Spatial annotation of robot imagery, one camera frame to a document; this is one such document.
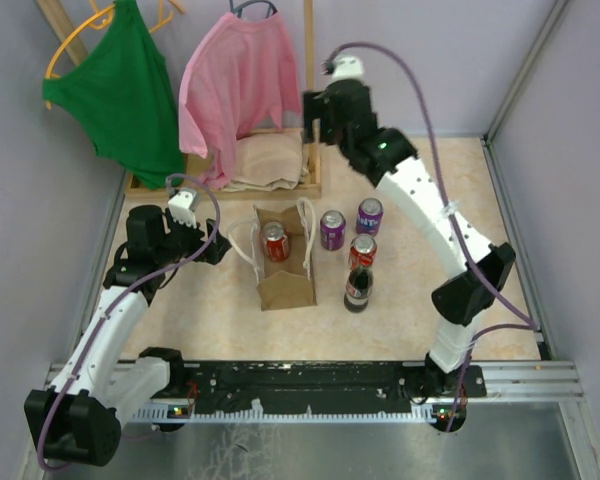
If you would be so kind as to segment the brown burlap canvas bag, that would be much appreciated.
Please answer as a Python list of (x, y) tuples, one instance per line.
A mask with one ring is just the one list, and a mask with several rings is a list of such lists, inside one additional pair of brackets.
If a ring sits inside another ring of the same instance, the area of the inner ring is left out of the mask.
[[(262, 243), (264, 226), (269, 222), (280, 223), (290, 240), (289, 257), (282, 262), (270, 260)], [(226, 237), (255, 274), (262, 310), (317, 304), (312, 252), (318, 226), (313, 202), (306, 197), (298, 198), (294, 206), (282, 211), (255, 208), (251, 216), (229, 225)]]

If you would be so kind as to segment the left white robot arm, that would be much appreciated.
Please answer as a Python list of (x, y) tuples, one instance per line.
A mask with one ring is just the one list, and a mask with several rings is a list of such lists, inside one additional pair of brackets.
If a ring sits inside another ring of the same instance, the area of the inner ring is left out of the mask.
[(190, 262), (216, 265), (230, 245), (218, 217), (200, 225), (191, 209), (141, 205), (130, 210), (126, 240), (115, 252), (93, 317), (60, 373), (33, 390), (24, 411), (39, 466), (56, 473), (72, 464), (104, 466), (122, 431), (152, 396), (174, 397), (188, 384), (182, 356), (151, 347), (119, 380), (112, 375), (131, 333), (158, 291)]

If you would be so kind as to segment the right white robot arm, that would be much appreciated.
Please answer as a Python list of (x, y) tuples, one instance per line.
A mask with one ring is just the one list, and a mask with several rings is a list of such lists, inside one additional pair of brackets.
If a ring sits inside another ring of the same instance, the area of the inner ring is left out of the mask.
[(507, 242), (495, 245), (445, 205), (417, 149), (396, 128), (382, 127), (370, 89), (355, 79), (302, 95), (305, 136), (335, 145), (351, 168), (390, 199), (427, 239), (447, 280), (431, 295), (441, 319), (425, 357), (420, 396), (450, 395), (483, 311), (506, 283), (515, 261)]

